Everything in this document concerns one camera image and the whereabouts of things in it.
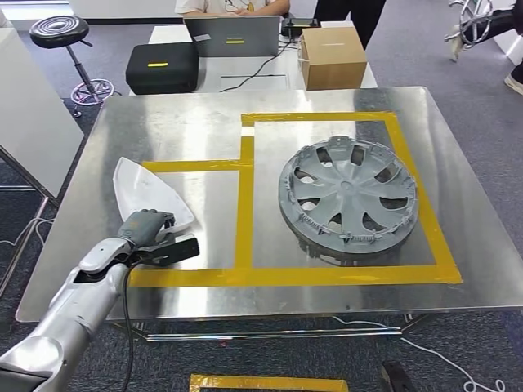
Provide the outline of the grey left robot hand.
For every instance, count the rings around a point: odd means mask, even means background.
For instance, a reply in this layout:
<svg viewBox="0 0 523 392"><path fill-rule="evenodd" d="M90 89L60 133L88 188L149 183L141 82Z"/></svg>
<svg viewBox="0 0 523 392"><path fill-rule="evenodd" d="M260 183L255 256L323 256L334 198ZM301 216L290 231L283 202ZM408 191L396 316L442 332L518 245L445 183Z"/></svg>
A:
<svg viewBox="0 0 523 392"><path fill-rule="evenodd" d="M131 213L118 231L132 247L147 247L155 243L155 237L162 229L174 226L175 218L169 212L155 209L143 209Z"/></svg>

